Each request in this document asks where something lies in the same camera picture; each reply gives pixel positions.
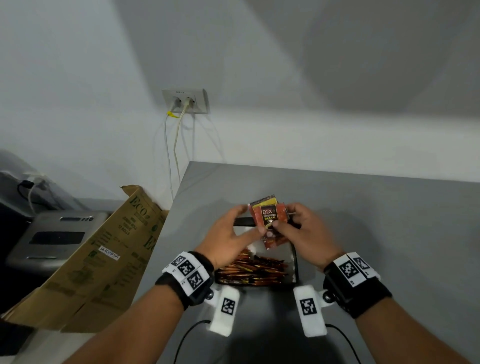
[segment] white wall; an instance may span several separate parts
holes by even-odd
[[[137,183],[169,207],[159,90],[203,87],[211,114],[185,118],[182,172],[200,160],[480,182],[478,5],[295,4],[0,1],[0,148],[87,206]]]

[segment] silver printer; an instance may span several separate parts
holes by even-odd
[[[106,211],[44,211],[7,257],[9,267],[52,275],[105,222]]]

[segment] outlet faceplate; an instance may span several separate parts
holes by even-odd
[[[194,101],[193,108],[186,111],[187,114],[208,114],[207,92],[202,88],[162,88],[162,95],[167,107],[172,107],[175,98],[181,101],[180,107],[172,110],[172,112],[181,112],[183,105],[190,97]]]

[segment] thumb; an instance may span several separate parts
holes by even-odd
[[[262,234],[257,228],[250,229],[244,232],[242,235],[237,236],[238,244],[243,248],[250,245],[254,241],[259,240]]]
[[[290,224],[287,224],[284,221],[275,220],[272,223],[272,226],[278,230],[281,234],[285,235],[292,243],[300,239],[300,230],[294,228]]]

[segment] black cable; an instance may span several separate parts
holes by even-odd
[[[26,196],[24,196],[24,194],[22,193],[22,191],[20,191],[20,186],[23,186],[22,185],[22,182],[20,182],[18,185],[17,185],[17,192],[18,194],[26,201],[28,201],[28,198]],[[35,205],[40,205],[40,206],[43,206],[43,207],[46,207],[47,209],[51,210],[51,206],[47,205],[47,204],[44,204],[43,202],[35,202],[35,201],[32,201],[32,204],[35,204]]]
[[[177,357],[179,355],[179,352],[180,352],[180,347],[181,345],[183,344],[183,341],[185,340],[185,338],[187,337],[188,333],[190,331],[192,331],[195,326],[199,325],[199,324],[209,324],[211,321],[210,320],[202,320],[202,321],[198,321],[196,324],[194,324],[191,328],[188,329],[188,331],[185,333],[185,335],[183,335],[183,338],[181,338],[180,340],[180,344],[179,344],[179,347],[177,349],[177,353],[175,354],[175,359],[173,359],[173,364],[176,364],[177,362]]]
[[[350,345],[350,347],[352,348],[352,351],[353,351],[353,354],[355,355],[355,358],[357,358],[357,362],[359,362],[359,364],[361,364],[361,361],[359,359],[359,356],[357,355],[357,352],[355,351],[355,349],[353,348],[353,345],[352,343],[350,342],[350,340],[347,338],[347,336],[342,332],[342,330],[340,330],[338,327],[332,325],[332,324],[325,324],[325,326],[327,326],[328,328],[334,328],[335,330],[337,330],[340,334],[343,335],[343,337],[345,338],[345,340],[348,342],[348,344]]]

